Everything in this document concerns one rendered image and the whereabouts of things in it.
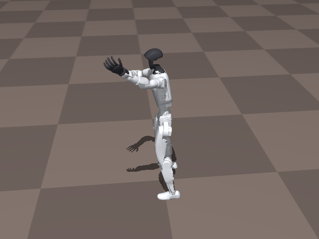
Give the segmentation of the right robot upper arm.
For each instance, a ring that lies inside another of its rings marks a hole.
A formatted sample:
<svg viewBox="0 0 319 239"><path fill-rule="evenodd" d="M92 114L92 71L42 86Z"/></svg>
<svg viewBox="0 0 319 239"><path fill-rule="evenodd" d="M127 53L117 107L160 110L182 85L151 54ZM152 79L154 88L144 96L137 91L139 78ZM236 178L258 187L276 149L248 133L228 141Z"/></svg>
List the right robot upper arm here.
<svg viewBox="0 0 319 239"><path fill-rule="evenodd" d="M152 69L147 68L147 69L144 69L144 70L142 70L142 71L137 71L137 73L138 73L137 76L140 76L140 77L148 77L148 76L150 76L151 70L152 70Z"/></svg>

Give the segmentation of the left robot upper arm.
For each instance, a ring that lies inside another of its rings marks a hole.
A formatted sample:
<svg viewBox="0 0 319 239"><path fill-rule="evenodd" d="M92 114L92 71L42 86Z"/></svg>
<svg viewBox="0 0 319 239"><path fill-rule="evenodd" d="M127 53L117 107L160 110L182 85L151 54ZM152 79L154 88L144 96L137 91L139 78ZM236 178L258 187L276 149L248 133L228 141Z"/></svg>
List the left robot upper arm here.
<svg viewBox="0 0 319 239"><path fill-rule="evenodd" d="M150 80L149 85L140 84L139 87L140 89L154 89L154 88L162 89L162 88L165 88L166 84L167 82L165 78L158 77L156 79Z"/></svg>

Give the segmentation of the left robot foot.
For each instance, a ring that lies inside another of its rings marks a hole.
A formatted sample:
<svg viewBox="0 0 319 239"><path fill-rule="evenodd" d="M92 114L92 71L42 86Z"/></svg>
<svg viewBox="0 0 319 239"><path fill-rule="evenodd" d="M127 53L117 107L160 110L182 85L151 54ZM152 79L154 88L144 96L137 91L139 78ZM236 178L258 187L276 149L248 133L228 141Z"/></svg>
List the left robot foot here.
<svg viewBox="0 0 319 239"><path fill-rule="evenodd" d="M170 194L169 191L164 192L164 193L159 193L158 194L158 199L160 199L160 200L169 200L169 199L174 199L174 198L180 198L181 197L179 191L175 190L174 192L173 192L174 194Z"/></svg>

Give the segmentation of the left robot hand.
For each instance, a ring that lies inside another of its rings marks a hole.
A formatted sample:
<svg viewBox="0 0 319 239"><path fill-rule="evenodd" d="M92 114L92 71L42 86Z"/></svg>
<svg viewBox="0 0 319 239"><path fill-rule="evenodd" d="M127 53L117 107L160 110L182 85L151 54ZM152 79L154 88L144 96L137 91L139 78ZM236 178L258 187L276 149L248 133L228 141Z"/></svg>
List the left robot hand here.
<svg viewBox="0 0 319 239"><path fill-rule="evenodd" d="M107 58L107 59L108 59L108 61L109 61L109 63L110 63L111 65L107 62L107 60L105 60L105 62L106 62L106 64L107 64L108 66L105 64L105 62L104 62L104 66L105 66L108 70L110 70L110 71L113 72L113 73L117 73L119 76L123 76L125 73L129 74L128 70L123 67L120 58L118 58L118 61L119 61L120 64L117 64L117 63L115 62L115 60L113 59L112 56L111 56L111 59L112 59L112 61L113 61L114 64L110 61L109 58Z"/></svg>

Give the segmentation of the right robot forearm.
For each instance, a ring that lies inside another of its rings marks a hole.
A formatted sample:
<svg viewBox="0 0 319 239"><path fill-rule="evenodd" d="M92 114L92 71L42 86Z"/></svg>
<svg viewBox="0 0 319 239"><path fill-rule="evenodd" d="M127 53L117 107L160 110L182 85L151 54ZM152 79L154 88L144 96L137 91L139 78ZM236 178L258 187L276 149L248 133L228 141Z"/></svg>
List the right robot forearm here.
<svg viewBox="0 0 319 239"><path fill-rule="evenodd" d="M141 70L131 70L131 71L129 71L129 72L131 72L132 74L134 74L134 75L138 75L138 73L137 73L137 71L141 71Z"/></svg>

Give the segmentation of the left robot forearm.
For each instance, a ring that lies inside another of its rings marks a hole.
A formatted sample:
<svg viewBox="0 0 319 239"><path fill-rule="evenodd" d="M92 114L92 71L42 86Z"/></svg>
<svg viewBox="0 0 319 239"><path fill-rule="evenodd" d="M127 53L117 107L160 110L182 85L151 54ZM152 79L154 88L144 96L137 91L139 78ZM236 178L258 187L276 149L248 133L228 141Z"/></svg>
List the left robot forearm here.
<svg viewBox="0 0 319 239"><path fill-rule="evenodd" d="M144 84L144 85L150 84L150 82L147 78L136 76L136 75L132 74L131 72L129 72L129 74L125 73L121 77L124 78L126 81L133 83L136 86L139 86L140 84Z"/></svg>

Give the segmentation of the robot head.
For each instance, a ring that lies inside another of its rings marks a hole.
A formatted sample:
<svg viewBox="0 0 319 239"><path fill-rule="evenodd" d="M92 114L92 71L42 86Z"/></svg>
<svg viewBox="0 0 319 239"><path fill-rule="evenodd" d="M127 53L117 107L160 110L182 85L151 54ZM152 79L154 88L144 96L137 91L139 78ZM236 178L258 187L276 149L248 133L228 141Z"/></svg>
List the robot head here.
<svg viewBox="0 0 319 239"><path fill-rule="evenodd" d="M159 64L153 64L154 60L156 61L159 58L162 58L163 53L161 52L161 50L157 49L157 48L153 48L148 50L144 56L149 60L149 67L150 69L154 69L153 74L158 74L155 71L159 71L159 73L164 73L164 69L162 69L160 67Z"/></svg>

